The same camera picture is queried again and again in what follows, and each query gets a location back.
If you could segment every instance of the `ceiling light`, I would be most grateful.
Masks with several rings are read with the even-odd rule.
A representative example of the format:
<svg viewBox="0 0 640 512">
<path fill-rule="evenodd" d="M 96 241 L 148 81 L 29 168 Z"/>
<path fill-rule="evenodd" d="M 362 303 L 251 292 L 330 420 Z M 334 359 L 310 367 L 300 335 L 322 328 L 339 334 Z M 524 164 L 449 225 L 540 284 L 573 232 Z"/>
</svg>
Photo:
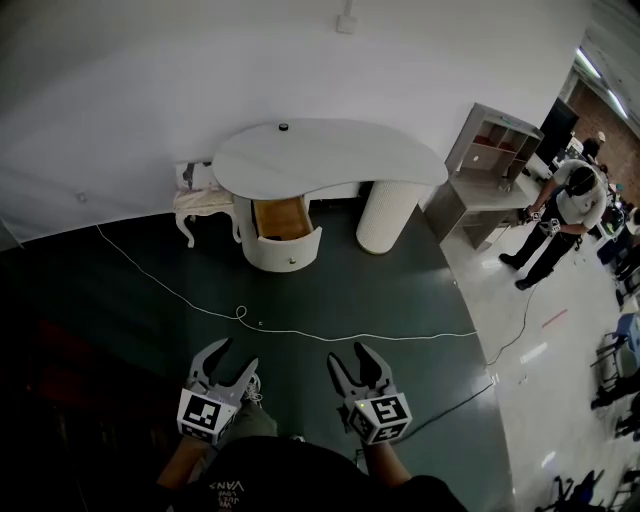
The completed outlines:
<svg viewBox="0 0 640 512">
<path fill-rule="evenodd" d="M 578 55 L 578 60 L 582 62 L 582 64 L 591 72 L 592 75 L 598 78 L 602 78 L 600 76 L 600 73 L 598 73 L 596 68 L 593 67 L 593 64 L 589 62 L 589 59 L 587 59 L 587 56 L 582 52 L 580 48 L 578 48 L 578 50 L 576 51 L 576 54 Z"/>
<path fill-rule="evenodd" d="M 625 119 L 628 119 L 629 116 L 624 111 L 624 107 L 622 106 L 622 103 L 620 103 L 620 100 L 618 99 L 618 97 L 613 93 L 611 89 L 608 89 L 607 92 L 609 93 L 609 96 L 611 96 L 611 99 L 613 100 L 613 103 L 616 105 L 616 108 L 618 109 L 618 111 L 624 116 Z"/>
</svg>

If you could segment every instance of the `curved desk top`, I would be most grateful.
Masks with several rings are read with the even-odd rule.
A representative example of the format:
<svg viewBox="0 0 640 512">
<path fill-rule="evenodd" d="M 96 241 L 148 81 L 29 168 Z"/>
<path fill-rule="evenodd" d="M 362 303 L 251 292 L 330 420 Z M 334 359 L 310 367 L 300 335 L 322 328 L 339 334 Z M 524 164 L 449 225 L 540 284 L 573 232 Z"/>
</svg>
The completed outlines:
<svg viewBox="0 0 640 512">
<path fill-rule="evenodd" d="M 213 172 L 229 192 L 248 199 L 286 199 L 360 181 L 441 185 L 444 162 L 404 133 L 348 119 L 292 119 L 250 128 L 225 141 Z"/>
</svg>

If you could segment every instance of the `black cable on floor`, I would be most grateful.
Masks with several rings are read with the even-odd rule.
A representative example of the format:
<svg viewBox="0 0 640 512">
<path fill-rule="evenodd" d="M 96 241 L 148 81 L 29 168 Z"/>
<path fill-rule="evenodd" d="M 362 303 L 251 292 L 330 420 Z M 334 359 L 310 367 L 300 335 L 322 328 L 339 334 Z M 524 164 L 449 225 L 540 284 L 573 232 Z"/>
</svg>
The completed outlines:
<svg viewBox="0 0 640 512">
<path fill-rule="evenodd" d="M 487 363 L 487 366 L 491 366 L 491 365 L 496 364 L 496 363 L 498 362 L 498 359 L 500 359 L 500 355 L 502 354 L 502 351 L 503 351 L 505 348 L 508 348 L 508 347 L 510 347 L 511 345 L 513 345 L 516 341 L 518 341 L 518 340 L 520 339 L 520 337 L 522 336 L 522 333 L 524 333 L 524 330 L 525 330 L 525 329 L 526 329 L 526 327 L 527 327 L 527 313 L 529 312 L 529 303 L 531 302 L 531 297 L 533 297 L 533 294 L 534 294 L 534 293 L 536 292 L 536 290 L 538 289 L 538 285 L 539 285 L 539 284 L 540 284 L 540 283 L 537 283 L 537 284 L 535 285 L 535 287 L 533 288 L 533 290 L 532 290 L 532 292 L 531 292 L 531 295 L 529 295 L 529 299 L 527 300 L 527 306 L 524 308 L 524 318 L 523 318 L 523 321 L 522 321 L 522 329 L 520 329 L 520 333 L 519 333 L 519 334 L 518 334 L 518 335 L 517 335 L 517 336 L 516 336 L 512 341 L 510 341 L 510 342 L 509 342 L 509 343 L 507 343 L 506 345 L 502 346 L 502 347 L 500 348 L 500 350 L 498 351 L 498 355 L 495 357 L 495 359 L 494 359 L 493 361 L 491 361 L 490 363 Z"/>
<path fill-rule="evenodd" d="M 416 427 L 410 434 L 404 436 L 402 439 L 398 439 L 397 441 L 392 441 L 391 444 L 392 445 L 397 445 L 400 444 L 404 441 L 406 441 L 407 439 L 410 439 L 411 437 L 415 436 L 418 432 L 420 432 L 421 430 L 423 430 L 424 428 L 428 427 L 429 425 L 431 425 L 432 423 L 435 423 L 436 421 L 444 418 L 447 414 L 455 411 L 456 409 L 459 409 L 460 407 L 462 407 L 464 404 L 471 402 L 471 400 L 473 400 L 474 398 L 476 398 L 477 396 L 480 396 L 482 393 L 484 393 L 487 389 L 489 389 L 490 387 L 493 386 L 493 382 L 491 384 L 488 384 L 485 388 L 481 389 L 480 391 L 478 391 L 477 393 L 471 395 L 469 398 L 467 398 L 466 400 L 463 400 L 462 402 L 460 402 L 457 405 L 454 405 L 453 407 L 447 409 L 446 411 L 441 412 L 440 414 L 437 414 L 435 416 L 433 416 L 432 418 L 429 418 L 427 421 L 425 421 L 424 423 L 422 423 L 420 426 Z M 359 448 L 356 450 L 356 455 L 353 459 L 353 463 L 354 464 L 358 464 L 358 459 L 360 458 L 360 456 L 362 455 L 362 448 Z"/>
</svg>

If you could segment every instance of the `black t-shirt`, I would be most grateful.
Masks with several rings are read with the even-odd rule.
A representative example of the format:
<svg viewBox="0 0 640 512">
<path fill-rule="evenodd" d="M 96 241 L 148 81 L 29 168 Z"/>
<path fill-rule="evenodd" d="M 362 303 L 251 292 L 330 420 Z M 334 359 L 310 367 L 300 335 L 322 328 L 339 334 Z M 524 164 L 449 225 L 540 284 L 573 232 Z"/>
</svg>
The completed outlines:
<svg viewBox="0 0 640 512">
<path fill-rule="evenodd" d="M 582 156 L 585 158 L 587 158 L 587 156 L 591 156 L 591 158 L 597 157 L 598 151 L 600 151 L 600 144 L 598 144 L 596 139 L 590 138 L 582 143 Z"/>
<path fill-rule="evenodd" d="M 337 453 L 276 437 L 250 437 L 230 443 L 198 482 L 181 492 L 165 490 L 157 497 L 157 510 L 172 504 L 176 512 L 465 511 L 437 478 L 417 476 L 388 489 Z"/>
</svg>

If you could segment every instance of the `chair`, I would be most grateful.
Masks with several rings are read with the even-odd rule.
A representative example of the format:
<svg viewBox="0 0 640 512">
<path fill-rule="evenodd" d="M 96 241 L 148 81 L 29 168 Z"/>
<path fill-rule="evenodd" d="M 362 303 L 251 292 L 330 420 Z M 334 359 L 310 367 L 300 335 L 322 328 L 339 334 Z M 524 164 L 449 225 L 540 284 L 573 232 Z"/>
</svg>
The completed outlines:
<svg viewBox="0 0 640 512">
<path fill-rule="evenodd" d="M 210 165 L 211 162 L 176 165 L 178 192 L 173 199 L 173 212 L 176 215 L 176 225 L 187 237 L 187 246 L 190 249 L 195 245 L 195 238 L 185 224 L 187 217 L 191 222 L 195 222 L 196 216 L 208 216 L 218 212 L 231 217 L 233 239 L 240 243 L 233 195 L 217 183 L 209 169 Z"/>
<path fill-rule="evenodd" d="M 612 357 L 614 372 L 608 378 L 603 377 L 605 386 L 613 385 L 619 377 L 629 377 L 638 370 L 638 359 L 640 356 L 640 316 L 635 313 L 627 313 L 618 319 L 616 330 L 604 335 L 615 338 L 613 343 L 605 345 L 596 350 L 596 354 L 601 356 L 594 367 L 609 357 Z"/>
<path fill-rule="evenodd" d="M 571 489 L 574 482 L 571 478 L 566 480 L 566 483 L 569 484 L 569 486 L 565 490 L 562 486 L 562 478 L 559 476 L 555 477 L 554 482 L 558 483 L 558 499 L 548 507 L 536 507 L 535 512 L 545 512 L 547 510 L 554 510 L 557 512 L 598 510 L 604 512 L 604 508 L 601 506 L 589 505 L 589 502 L 593 498 L 593 490 L 602 478 L 602 475 L 604 475 L 604 470 L 600 471 L 597 477 L 595 476 L 594 471 L 589 471 L 584 480 L 576 485 L 575 489 L 573 489 L 573 493 L 571 493 Z"/>
</svg>

